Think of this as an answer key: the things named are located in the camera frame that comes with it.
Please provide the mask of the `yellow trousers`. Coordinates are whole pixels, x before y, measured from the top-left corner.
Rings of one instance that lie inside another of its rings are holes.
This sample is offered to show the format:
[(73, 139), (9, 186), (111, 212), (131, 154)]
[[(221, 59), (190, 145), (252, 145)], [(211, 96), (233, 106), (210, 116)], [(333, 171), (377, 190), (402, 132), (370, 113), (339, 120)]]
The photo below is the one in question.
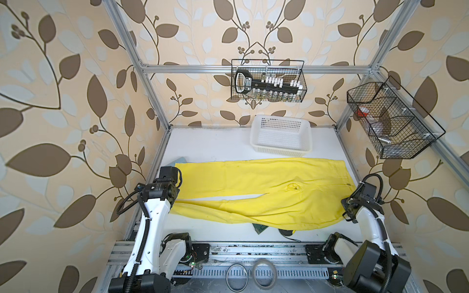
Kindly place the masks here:
[(355, 191), (344, 161), (291, 157), (176, 164), (183, 184), (172, 214), (281, 230), (316, 230), (343, 219)]

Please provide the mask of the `white plastic basket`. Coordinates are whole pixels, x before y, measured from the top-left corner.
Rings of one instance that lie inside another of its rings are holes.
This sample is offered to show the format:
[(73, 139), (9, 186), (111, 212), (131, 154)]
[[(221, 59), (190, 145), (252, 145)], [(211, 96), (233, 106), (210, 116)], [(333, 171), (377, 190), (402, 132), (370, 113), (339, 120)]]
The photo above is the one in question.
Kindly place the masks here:
[(250, 145), (260, 153), (303, 157), (313, 150), (310, 123), (299, 118), (258, 115), (251, 125)]

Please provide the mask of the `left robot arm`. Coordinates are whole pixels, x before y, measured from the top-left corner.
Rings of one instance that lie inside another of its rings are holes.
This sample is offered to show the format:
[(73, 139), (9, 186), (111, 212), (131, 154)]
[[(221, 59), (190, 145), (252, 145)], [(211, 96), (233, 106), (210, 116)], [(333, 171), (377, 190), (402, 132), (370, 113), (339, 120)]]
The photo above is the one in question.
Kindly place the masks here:
[(188, 233), (176, 233), (163, 240), (163, 228), (175, 203), (183, 178), (180, 169), (160, 168), (152, 183), (139, 183), (117, 206), (119, 216), (138, 205), (142, 211), (131, 256), (122, 275), (109, 284), (110, 293), (169, 293), (172, 277), (181, 261), (192, 256)]

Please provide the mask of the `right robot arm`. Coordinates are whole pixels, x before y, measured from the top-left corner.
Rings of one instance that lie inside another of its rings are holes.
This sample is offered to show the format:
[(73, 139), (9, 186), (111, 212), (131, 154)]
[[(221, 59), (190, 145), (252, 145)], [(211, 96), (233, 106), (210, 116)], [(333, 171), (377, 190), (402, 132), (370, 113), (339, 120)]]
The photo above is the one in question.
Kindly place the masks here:
[(322, 248), (327, 262), (343, 264), (343, 284), (355, 293), (402, 293), (412, 272), (387, 233), (381, 192), (381, 188), (361, 181), (352, 195), (341, 201), (343, 216), (360, 228), (361, 244), (334, 233)]

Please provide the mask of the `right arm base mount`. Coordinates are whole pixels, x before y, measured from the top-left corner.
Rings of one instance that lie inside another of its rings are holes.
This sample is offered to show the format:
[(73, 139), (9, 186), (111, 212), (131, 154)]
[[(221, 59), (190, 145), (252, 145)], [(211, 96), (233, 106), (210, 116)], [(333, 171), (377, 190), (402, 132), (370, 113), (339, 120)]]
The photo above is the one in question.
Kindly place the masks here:
[(334, 264), (327, 257), (322, 244), (308, 244), (305, 246), (305, 252), (309, 264)]

